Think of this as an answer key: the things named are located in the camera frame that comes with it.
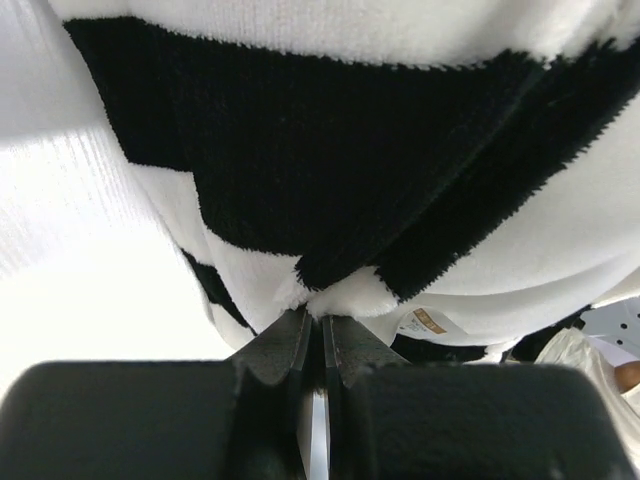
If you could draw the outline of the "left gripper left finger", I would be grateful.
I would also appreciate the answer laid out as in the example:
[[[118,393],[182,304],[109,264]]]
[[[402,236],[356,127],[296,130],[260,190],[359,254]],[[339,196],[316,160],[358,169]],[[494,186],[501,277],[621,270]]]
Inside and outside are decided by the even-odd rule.
[[[310,474],[312,394],[307,380],[312,320],[285,312],[224,363],[223,479],[306,479]]]

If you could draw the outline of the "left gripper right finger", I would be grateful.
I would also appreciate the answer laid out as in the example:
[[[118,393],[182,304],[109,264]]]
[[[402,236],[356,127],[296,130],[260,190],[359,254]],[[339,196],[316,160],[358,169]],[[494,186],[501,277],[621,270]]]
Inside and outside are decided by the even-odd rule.
[[[406,365],[408,361],[351,317],[324,317],[322,340],[329,477],[351,479],[348,391],[363,372],[386,365]]]

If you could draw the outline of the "black white striped pillowcase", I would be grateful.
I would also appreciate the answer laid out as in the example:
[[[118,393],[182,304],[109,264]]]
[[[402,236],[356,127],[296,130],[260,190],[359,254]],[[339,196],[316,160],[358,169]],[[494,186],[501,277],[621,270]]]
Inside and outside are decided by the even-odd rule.
[[[207,357],[299,306],[381,337],[629,256],[635,1],[1,5],[6,356]]]

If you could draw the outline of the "white pillow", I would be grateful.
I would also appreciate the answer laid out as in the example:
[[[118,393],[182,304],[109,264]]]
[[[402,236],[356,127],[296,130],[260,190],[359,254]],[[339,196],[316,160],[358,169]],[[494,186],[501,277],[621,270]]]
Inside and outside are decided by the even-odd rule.
[[[639,269],[638,257],[618,257],[579,274],[531,288],[485,295],[423,293],[383,316],[379,328],[389,340],[408,314],[423,309],[443,334],[424,326],[409,333],[452,346],[502,344],[548,327],[617,288]]]

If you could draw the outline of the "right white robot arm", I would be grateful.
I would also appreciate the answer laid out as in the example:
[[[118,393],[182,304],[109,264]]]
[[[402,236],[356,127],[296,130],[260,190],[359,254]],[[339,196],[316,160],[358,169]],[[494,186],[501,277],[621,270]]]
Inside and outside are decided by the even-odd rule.
[[[612,365],[577,327],[555,334],[535,364],[574,368],[588,377],[607,401],[624,404],[639,414],[639,361]]]

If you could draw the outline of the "orange care label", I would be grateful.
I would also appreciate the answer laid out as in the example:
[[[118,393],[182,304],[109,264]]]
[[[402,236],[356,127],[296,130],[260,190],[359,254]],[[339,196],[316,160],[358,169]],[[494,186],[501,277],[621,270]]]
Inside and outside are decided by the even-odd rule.
[[[399,330],[416,338],[426,336],[438,336],[447,333],[447,330],[433,320],[427,311],[418,308],[407,313],[400,323]]]

